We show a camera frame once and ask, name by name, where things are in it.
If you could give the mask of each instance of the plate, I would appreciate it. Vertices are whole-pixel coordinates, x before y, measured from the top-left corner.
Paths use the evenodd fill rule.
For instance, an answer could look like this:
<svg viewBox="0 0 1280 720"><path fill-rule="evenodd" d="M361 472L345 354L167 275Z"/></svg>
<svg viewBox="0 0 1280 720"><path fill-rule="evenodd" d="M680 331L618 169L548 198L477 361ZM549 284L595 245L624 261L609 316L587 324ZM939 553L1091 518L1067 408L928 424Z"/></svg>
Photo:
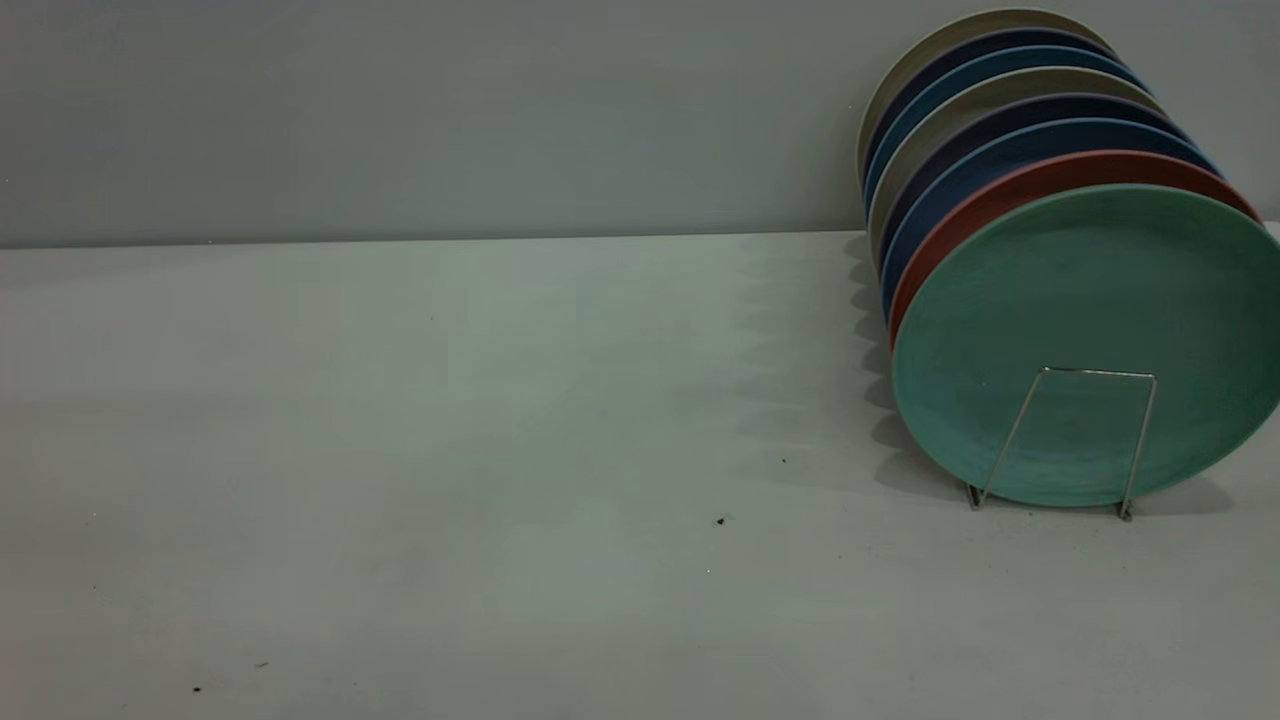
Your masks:
<svg viewBox="0 0 1280 720"><path fill-rule="evenodd" d="M1056 45L1060 47L1075 47L1076 50L1085 50L1098 55L1105 55L1112 60L1119 60L1108 47L1105 45L1098 45L1097 42L1075 35L1074 32L1065 32L1061 29L1047 29L1047 28L1014 28L1002 29L998 32L991 32L987 35L978 36L968 42L961 42L951 50L947 50L942 55L938 55L928 65L915 73L910 81L893 96L888 106L876 123L872 129L870 141L868 141L867 147L869 149L867 156L863 158L861 165L858 168L860 173L858 179L861 181L867 177L867 163L870 161L870 155L874 152L874 147L879 145L881 138L884 137L884 131L902 114L902 110L915 100L924 88L933 85L934 81L940 79L948 72L964 65L970 60L977 60L984 55L992 53L998 53L1000 50L1009 50L1012 47L1032 47L1037 45Z"/></svg>
<svg viewBox="0 0 1280 720"><path fill-rule="evenodd" d="M966 197L1019 168L1087 150L1143 150L1178 158L1219 177L1221 173L1187 141L1156 128L1107 118L1052 120L1011 132L983 145L947 168L911 204L902 224L886 241L881 302L888 324L902 270L925 236Z"/></svg>
<svg viewBox="0 0 1280 720"><path fill-rule="evenodd" d="M1280 400L1280 245L1194 192L1107 184L1037 200L938 264L892 359L919 446L982 486L1044 366L1153 373L1134 479L1142 496L1203 471ZM1019 502L1117 502L1148 386L1046 379L989 491Z"/></svg>
<svg viewBox="0 0 1280 720"><path fill-rule="evenodd" d="M883 178L888 177L901 177L904 179L910 177L940 145L982 115L1021 100L1062 92L1112 95L1132 100L1139 105L1146 105L1166 115L1156 100L1140 87L1107 73L1085 68L1028 68L1025 70L1014 70L986 82L979 82L951 100L947 100L933 113L929 113L929 117L915 126L915 129L906 136L897 147L897 151L893 152L893 156L890 158L884 165L881 183L883 184ZM888 196L881 197L879 193L876 193L872 199L872 206L879 202L890 202L891 200ZM878 258L881 238L872 238L872 258Z"/></svg>
<svg viewBox="0 0 1280 720"><path fill-rule="evenodd" d="M873 242L886 236L892 237L893 231L902 222L902 215L906 214L911 202L924 192L924 188L946 172L947 168L956 164L960 158L964 158L984 143L1016 129L1068 118L1129 120L1162 129L1190 142L1190 138L1172 120L1144 105L1129 100L1089 94L1032 97L1030 100L1014 102L1012 105L988 113L969 123L964 129L956 132L938 146L910 177L890 178L886 176L881 178L881 191L884 193L886 201L872 205L872 217L867 223L867 232L870 233ZM879 260L882 259L877 259L877 270L879 270Z"/></svg>
<svg viewBox="0 0 1280 720"><path fill-rule="evenodd" d="M1167 155L1137 150L1091 150L1060 155L1009 173L956 205L920 242L890 302L888 340L897 341L902 315L938 263L969 236L1028 202L1096 184L1147 183L1212 197L1261 223L1249 202L1222 178Z"/></svg>
<svg viewBox="0 0 1280 720"><path fill-rule="evenodd" d="M1042 67L1089 68L1129 81L1130 83L1147 90L1142 85L1142 81L1134 77L1129 68L1125 68L1110 58L1098 55L1097 53L1076 50L1074 47L1056 47L1052 45L1012 47L1010 50L1001 50L998 53L983 55L977 60L970 60L942 76L933 85L920 92L920 95L918 95L915 100L913 100L911 104L902 110L902 114L893 120L893 124L884 132L884 137L881 140L879 145L868 146L872 154L872 161L867 167L867 178L863 184L863 201L865 205L870 208L872 196L879 192L878 184L881 174L884 172L884 164L893 155L897 146L901 145L902 138L905 138L908 133L910 133L911 129L920 123L920 120L927 118L929 113L936 110L951 97L955 97L956 94L964 92L965 88L973 87L984 79L991 79L1014 70Z"/></svg>
<svg viewBox="0 0 1280 720"><path fill-rule="evenodd" d="M899 58L899 60L893 63L893 67L884 73L883 78L881 78L879 86L876 87L870 101L867 102L867 109L863 110L863 120L858 129L856 167L861 168L864 164L863 158L867 156L867 146L870 141L872 131L876 129L876 120L879 119L879 117L884 113L884 108L888 106L902 87L910 82L911 77L928 65L931 60L956 45L973 40L980 35L1001 29L1025 27L1042 27L1073 32L1080 37L1087 37L1093 42L1097 42L1107 50L1111 50L1107 41L1102 40L1102 36L1089 27L1057 13L1033 8L987 10L946 24L933 31L933 33L924 40L916 42L910 50L906 51L906 54Z"/></svg>

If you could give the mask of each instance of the table surface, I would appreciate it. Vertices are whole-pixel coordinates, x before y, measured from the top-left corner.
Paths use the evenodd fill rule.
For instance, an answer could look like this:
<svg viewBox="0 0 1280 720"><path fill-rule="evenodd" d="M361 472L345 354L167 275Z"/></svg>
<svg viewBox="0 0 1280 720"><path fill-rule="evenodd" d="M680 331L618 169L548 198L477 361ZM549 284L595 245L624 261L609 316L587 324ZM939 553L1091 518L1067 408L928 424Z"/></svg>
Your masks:
<svg viewBox="0 0 1280 720"><path fill-rule="evenodd" d="M4 252L0 715L1272 716L1280 420L970 512L878 313L860 233Z"/></svg>

